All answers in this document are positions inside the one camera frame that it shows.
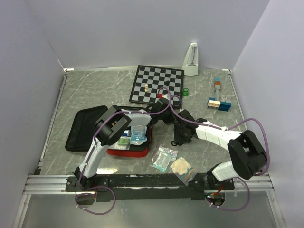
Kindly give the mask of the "blue white gauze packet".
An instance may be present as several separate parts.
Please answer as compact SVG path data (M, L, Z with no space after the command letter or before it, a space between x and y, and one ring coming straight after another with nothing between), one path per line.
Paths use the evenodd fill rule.
M130 144L131 145L142 145L144 142L147 141L147 127L146 126L132 126L131 127L131 138L130 138Z

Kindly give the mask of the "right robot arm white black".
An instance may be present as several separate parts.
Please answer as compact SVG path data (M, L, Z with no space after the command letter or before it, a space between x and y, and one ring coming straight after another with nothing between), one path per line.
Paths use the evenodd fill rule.
M230 161L219 163L208 171L207 183L218 189L224 181L241 177L249 180L264 174L269 168L269 148L251 130L233 131L232 128L219 127L205 119L194 120L187 110L173 111L175 136L173 143L183 145L192 137L211 142L227 150Z

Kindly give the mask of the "white blue small tube box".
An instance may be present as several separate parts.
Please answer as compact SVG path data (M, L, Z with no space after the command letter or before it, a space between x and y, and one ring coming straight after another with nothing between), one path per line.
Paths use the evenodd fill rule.
M130 137L130 136L131 136L131 131L130 131L130 130L125 130L125 131L123 132L122 136Z

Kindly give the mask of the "teal swab zip bag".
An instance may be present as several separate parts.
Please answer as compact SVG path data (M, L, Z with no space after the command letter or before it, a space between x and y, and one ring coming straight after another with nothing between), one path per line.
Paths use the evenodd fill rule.
M158 146L152 156L150 166L158 169L162 173L165 173L170 162L174 162L177 155L178 151L163 146Z

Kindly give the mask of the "green small box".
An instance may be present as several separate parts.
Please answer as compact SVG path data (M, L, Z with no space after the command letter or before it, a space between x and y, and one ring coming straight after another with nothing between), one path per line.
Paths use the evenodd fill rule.
M130 145L130 139L129 138L120 138L117 142L120 146L128 146Z

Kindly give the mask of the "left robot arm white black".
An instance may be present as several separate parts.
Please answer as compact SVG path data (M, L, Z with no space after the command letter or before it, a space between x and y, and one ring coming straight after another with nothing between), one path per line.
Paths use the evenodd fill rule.
M95 134L83 162L75 170L77 186L88 191L94 185L98 165L109 147L115 144L123 132L131 126L148 126L163 120L171 108L172 98L162 97L156 104L156 111L127 110L116 105L110 107L95 123Z

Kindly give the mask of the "black red medicine kit case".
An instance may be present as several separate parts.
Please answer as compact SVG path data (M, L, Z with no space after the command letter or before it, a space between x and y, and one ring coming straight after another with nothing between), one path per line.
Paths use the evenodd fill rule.
M66 140L65 149L69 152L88 152L95 134L95 122L107 109L107 106L102 105L78 111ZM145 157L152 140L152 126L148 126L146 137L147 141L141 145L130 144L127 150L122 150L115 144L107 150L107 153L120 157Z

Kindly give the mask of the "white gauze pad bag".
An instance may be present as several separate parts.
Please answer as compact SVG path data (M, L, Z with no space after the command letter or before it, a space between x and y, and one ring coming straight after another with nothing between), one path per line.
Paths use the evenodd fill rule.
M128 151L130 148L130 145L118 145L118 144L113 144L109 147L110 150L123 150L123 151Z

